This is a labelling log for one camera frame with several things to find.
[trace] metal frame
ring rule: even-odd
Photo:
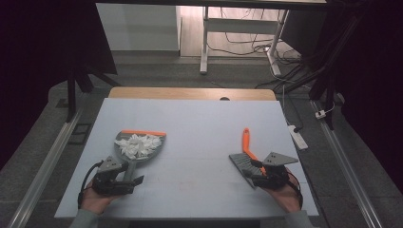
[[[36,203],[38,202],[39,198],[42,195],[42,192],[45,189],[45,186],[48,183],[48,179],[50,178],[50,175],[52,174],[56,163],[59,161],[60,155],[65,149],[71,132],[74,130],[75,125],[77,124],[83,113],[83,103],[86,101],[86,97],[87,95],[83,94],[79,98],[80,107],[78,108],[78,111],[71,118],[71,122],[65,123],[63,125],[62,130],[57,136],[57,139],[55,140],[53,146],[50,148],[44,162],[39,168],[38,173],[30,184],[27,193],[21,200],[20,205],[12,216],[11,221],[7,227],[25,227],[25,225],[27,224]]]
[[[320,105],[317,104],[317,102],[311,101],[311,106],[315,112],[320,110]],[[343,172],[344,177],[348,182],[353,195],[355,196],[358,206],[361,209],[361,213],[364,219],[367,221],[368,227],[383,227],[379,215],[375,211],[374,206],[372,205],[371,200],[367,195],[367,192],[359,181],[358,176],[353,169],[353,166],[350,164],[350,161],[346,156],[346,153],[344,152],[343,146],[338,140],[337,134],[333,129],[329,127],[328,124],[326,124],[324,120],[320,121],[320,124],[330,146],[332,147],[338,165],[340,166],[341,171]]]
[[[203,7],[203,39],[201,47],[201,74],[207,74],[207,37],[208,32],[233,32],[233,33],[254,33],[254,34],[272,34],[275,35],[271,47],[266,51],[267,57],[275,76],[280,76],[276,58],[274,56],[279,36],[281,35],[286,10],[279,21],[261,21],[261,20],[240,20],[227,18],[209,18],[208,7]]]

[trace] white table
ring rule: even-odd
[[[87,170],[95,162],[114,156],[114,139],[128,128],[164,131],[166,140],[159,155],[136,169],[136,177],[144,175],[143,184],[132,195],[113,201],[104,217],[281,217],[283,211],[271,196],[251,188],[228,158],[229,154],[242,152],[244,127],[251,131],[250,149],[260,160],[271,151],[297,158],[279,102],[107,98],[55,217],[75,217],[77,194]],[[300,163],[286,166],[301,183],[303,209],[317,216]]]

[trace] black curtain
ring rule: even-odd
[[[116,74],[94,3],[0,3],[1,167],[74,68]]]
[[[403,192],[403,16],[401,4],[372,2],[338,61],[342,113]]]

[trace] cable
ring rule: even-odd
[[[331,109],[325,111],[325,113],[328,113],[328,112],[332,111],[334,108],[335,108],[335,102],[333,102],[333,107]]]
[[[294,174],[292,174],[292,173],[290,173],[290,172],[287,172],[287,173],[288,173],[289,175],[293,176],[293,177],[296,179],[296,181],[297,181],[298,186],[295,186],[292,182],[290,182],[290,180],[287,180],[286,183],[287,183],[291,188],[293,188],[294,191],[296,191],[297,196],[298,196],[299,207],[302,209],[303,196],[302,196],[302,193],[301,193],[301,185],[299,184],[299,181],[298,181],[297,177],[294,176]]]
[[[210,46],[208,45],[208,42],[207,42],[207,46],[208,46],[208,48],[210,48],[210,49],[212,49],[212,50],[215,50],[215,51],[222,51],[222,52],[226,52],[226,53],[230,53],[230,54],[235,54],[235,55],[249,55],[249,54],[254,54],[254,53],[255,53],[255,51],[246,52],[246,53],[235,53],[235,52],[231,52],[231,51],[224,50],[224,49],[215,49],[215,48],[210,47]]]
[[[92,170],[94,170],[94,168],[101,166],[101,164],[104,161],[95,163],[94,165],[92,165],[92,167],[88,170],[88,172],[86,173],[86,177],[84,178],[83,184],[81,185],[81,190],[80,193],[78,194],[78,209],[81,208],[81,203],[83,202],[83,196],[84,196],[84,191],[86,190],[86,180],[88,179],[88,176],[91,174]]]

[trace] hand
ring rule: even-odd
[[[293,185],[298,186],[297,179],[293,175],[288,174],[288,177],[290,178],[290,182]],[[268,192],[285,212],[290,213],[300,211],[297,192],[288,184],[285,184],[284,187],[278,190],[272,190],[267,188],[261,188],[261,189]]]
[[[97,215],[101,215],[107,206],[115,199],[121,196],[102,196],[96,193],[92,189],[92,181],[86,186],[84,191],[83,202],[81,204],[82,209],[93,212]]]

